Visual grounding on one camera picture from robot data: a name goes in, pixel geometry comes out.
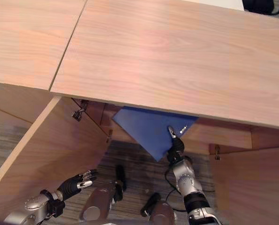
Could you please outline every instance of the wooden panel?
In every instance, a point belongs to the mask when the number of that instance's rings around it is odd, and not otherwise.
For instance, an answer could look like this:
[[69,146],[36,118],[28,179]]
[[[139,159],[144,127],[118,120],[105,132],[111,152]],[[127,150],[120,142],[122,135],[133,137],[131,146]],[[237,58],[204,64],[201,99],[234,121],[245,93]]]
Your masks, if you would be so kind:
[[33,123],[53,95],[47,90],[0,83],[0,110]]
[[246,125],[199,118],[182,137],[184,140],[252,148],[250,128]]
[[29,128],[32,124],[0,110],[0,122],[16,127]]
[[182,0],[88,1],[51,90],[279,127],[279,19]]
[[219,6],[224,8],[232,8],[243,11],[243,3],[242,0],[183,0],[183,1],[191,1],[201,4],[207,4],[211,6]]
[[54,97],[0,168],[0,219],[40,190],[54,191],[65,179],[95,168],[107,136],[79,107]]
[[[219,144],[219,154],[222,154],[222,157],[226,153],[233,153],[233,152],[243,152],[243,151],[253,151],[254,149],[245,149],[245,148],[238,148],[234,146],[226,146]],[[209,144],[209,154],[215,155],[215,150],[217,147],[217,144]]]
[[[135,143],[112,117],[121,109],[120,106],[106,104],[101,121],[101,127],[108,133],[113,130],[112,139]],[[209,143],[251,149],[251,127],[249,125],[199,118],[199,120],[184,134],[182,140],[188,152],[209,154]]]
[[48,90],[85,0],[0,0],[0,83]]
[[279,147],[279,130],[257,127],[252,129],[252,143],[254,149]]
[[279,148],[210,162],[218,208],[230,224],[279,224]]
[[86,112],[97,124],[101,124],[104,107],[105,103],[90,101]]

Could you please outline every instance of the blue towel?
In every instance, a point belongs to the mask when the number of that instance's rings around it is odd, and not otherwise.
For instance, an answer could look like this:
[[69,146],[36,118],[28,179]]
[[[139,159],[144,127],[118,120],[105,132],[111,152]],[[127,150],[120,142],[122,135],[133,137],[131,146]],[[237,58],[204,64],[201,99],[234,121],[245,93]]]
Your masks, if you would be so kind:
[[125,106],[113,119],[159,161],[172,146],[167,127],[181,137],[198,117]]

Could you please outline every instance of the metal hinge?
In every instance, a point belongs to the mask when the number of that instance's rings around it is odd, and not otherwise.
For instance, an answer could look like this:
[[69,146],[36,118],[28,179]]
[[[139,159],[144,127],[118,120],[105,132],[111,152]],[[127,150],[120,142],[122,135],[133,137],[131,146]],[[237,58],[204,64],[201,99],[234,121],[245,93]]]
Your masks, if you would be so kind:
[[111,140],[111,138],[112,138],[112,133],[113,133],[113,131],[112,131],[112,130],[109,130],[109,135],[108,135],[108,138],[107,138],[106,143],[108,143],[108,142]]
[[219,145],[216,145],[216,146],[215,146],[215,159],[216,159],[216,160],[220,160],[219,150],[220,150]]
[[78,111],[73,112],[72,117],[77,121],[82,119],[82,113],[86,111],[88,106],[88,100],[81,100],[80,109]]

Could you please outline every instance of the metal robot arm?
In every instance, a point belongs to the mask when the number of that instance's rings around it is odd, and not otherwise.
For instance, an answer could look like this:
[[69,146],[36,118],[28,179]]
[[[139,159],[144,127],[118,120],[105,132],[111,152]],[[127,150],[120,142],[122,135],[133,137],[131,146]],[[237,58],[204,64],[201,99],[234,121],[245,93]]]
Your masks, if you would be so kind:
[[5,223],[14,225],[37,225],[44,220],[58,217],[65,208],[64,201],[89,187],[96,179],[96,170],[89,170],[64,181],[59,188],[50,193],[42,190],[36,197],[28,199],[20,210],[10,213]]
[[189,216],[189,224],[222,225],[214,215],[214,210],[210,207],[202,186],[196,179],[191,160],[182,156],[184,152],[183,142],[177,137],[172,127],[168,127],[168,130],[173,140],[173,146],[168,151],[167,159],[176,177],[176,187],[184,199],[185,208]]

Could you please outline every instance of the open cabinet door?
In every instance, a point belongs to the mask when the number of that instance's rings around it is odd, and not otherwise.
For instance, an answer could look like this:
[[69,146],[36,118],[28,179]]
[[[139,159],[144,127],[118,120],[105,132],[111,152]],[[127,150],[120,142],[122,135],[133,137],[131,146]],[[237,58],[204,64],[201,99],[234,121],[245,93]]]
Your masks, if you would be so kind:
[[108,143],[90,117],[80,122],[80,107],[54,97],[0,168],[0,220],[42,189],[54,191],[67,178],[96,168]]
[[219,211],[230,225],[279,225],[279,148],[210,158]]

